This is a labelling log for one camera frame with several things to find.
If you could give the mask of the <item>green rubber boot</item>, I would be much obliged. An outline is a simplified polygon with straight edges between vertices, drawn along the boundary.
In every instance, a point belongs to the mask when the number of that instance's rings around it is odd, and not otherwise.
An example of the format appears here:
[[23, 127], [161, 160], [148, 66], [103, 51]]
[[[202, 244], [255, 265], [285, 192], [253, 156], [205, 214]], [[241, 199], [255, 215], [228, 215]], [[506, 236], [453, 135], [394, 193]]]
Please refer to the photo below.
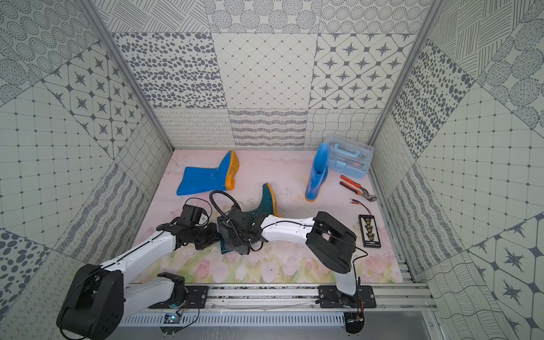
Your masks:
[[[258, 208], [254, 209], [253, 211], [247, 211], [247, 212], [248, 213], [249, 212], [255, 212], [255, 213], [261, 213], [262, 212], [262, 213], [266, 213], [267, 215], [276, 215], [277, 204], [276, 204], [275, 195], [273, 193], [273, 189], [272, 189], [271, 185], [269, 183], [265, 183], [263, 185], [262, 189], [263, 189], [262, 199], [261, 199], [261, 202], [260, 202]], [[218, 205], [215, 203], [214, 198], [213, 198], [213, 196], [215, 194], [224, 195], [233, 202], [232, 207], [230, 208], [230, 210], [227, 213], [225, 213], [224, 211], [222, 211], [221, 209], [218, 208]], [[244, 212], [242, 210], [242, 208], [240, 207], [240, 205], [238, 204], [238, 202], [236, 202], [236, 200], [225, 191], [218, 191], [218, 190], [211, 191], [210, 195], [209, 195], [209, 199], [210, 199], [212, 207], [214, 207], [216, 209], [216, 211], [218, 211], [219, 216], [224, 216], [225, 217], [233, 208], [239, 208], [242, 212]]]

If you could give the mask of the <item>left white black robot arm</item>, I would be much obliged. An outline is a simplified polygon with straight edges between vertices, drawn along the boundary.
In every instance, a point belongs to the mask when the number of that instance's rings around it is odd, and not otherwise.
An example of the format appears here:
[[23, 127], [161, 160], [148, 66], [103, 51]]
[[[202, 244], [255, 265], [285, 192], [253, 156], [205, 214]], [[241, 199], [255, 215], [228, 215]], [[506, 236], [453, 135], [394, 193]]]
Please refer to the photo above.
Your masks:
[[161, 272], [148, 283], [134, 279], [181, 247], [202, 250], [219, 242], [217, 225], [202, 221], [205, 210], [184, 205], [180, 216], [161, 224], [145, 241], [100, 265], [86, 264], [75, 274], [56, 325], [63, 337], [106, 339], [126, 318], [144, 309], [174, 310], [168, 322], [180, 322], [188, 309], [205, 307], [208, 288], [186, 286], [186, 279]]

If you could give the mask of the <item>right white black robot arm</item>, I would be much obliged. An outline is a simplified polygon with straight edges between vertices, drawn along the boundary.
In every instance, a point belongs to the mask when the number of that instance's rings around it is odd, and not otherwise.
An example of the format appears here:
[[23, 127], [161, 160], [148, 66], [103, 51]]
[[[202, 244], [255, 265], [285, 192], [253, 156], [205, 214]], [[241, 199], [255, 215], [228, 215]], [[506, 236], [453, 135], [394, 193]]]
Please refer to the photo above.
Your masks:
[[358, 290], [353, 265], [356, 234], [327, 212], [320, 211], [314, 218], [289, 219], [232, 208], [218, 217], [218, 230], [226, 248], [241, 255], [255, 251], [256, 243], [304, 245], [334, 273], [342, 295], [353, 297]]

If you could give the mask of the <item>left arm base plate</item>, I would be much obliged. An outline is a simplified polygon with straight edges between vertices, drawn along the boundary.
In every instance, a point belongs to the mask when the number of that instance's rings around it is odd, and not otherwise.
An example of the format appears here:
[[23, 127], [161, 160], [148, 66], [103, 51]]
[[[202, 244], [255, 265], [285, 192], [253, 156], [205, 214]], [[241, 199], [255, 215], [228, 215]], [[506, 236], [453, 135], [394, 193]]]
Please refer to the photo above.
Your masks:
[[169, 298], [151, 305], [150, 309], [203, 309], [207, 300], [208, 286], [175, 287]]

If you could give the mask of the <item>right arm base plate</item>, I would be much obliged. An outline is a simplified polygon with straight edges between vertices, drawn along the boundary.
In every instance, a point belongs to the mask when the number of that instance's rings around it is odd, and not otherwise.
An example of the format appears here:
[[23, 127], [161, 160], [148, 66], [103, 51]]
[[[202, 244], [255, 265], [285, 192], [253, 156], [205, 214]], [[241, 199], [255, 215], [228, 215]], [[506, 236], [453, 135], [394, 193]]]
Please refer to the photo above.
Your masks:
[[371, 286], [359, 286], [355, 295], [349, 296], [336, 286], [319, 286], [318, 299], [321, 308], [376, 308], [375, 294]]

